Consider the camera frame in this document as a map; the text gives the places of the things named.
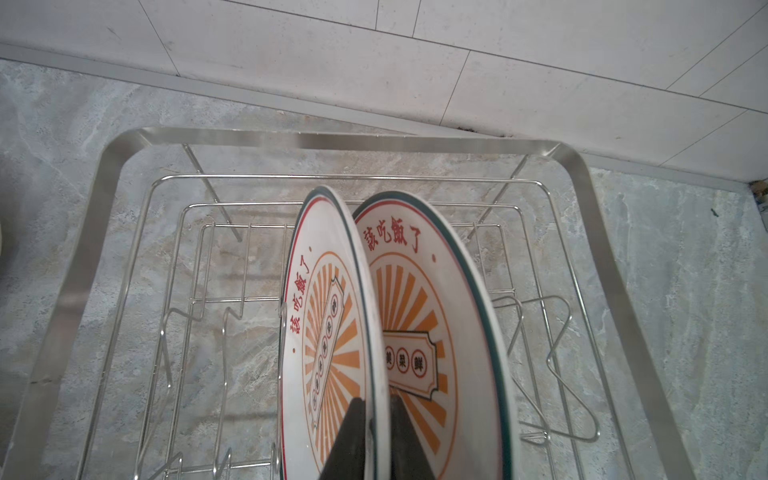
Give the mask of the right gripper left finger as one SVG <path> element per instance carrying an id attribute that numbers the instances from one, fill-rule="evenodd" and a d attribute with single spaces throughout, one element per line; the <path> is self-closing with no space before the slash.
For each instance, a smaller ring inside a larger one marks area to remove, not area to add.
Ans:
<path id="1" fill-rule="evenodd" d="M 320 480 L 360 480 L 365 470 L 365 401 L 353 398 L 340 425 Z"/>

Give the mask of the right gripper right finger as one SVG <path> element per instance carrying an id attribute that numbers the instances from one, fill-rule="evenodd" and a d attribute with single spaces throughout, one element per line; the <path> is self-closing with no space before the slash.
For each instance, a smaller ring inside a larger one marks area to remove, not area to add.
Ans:
<path id="1" fill-rule="evenodd" d="M 391 479 L 431 479 L 435 476 L 403 399 L 390 396 Z"/>

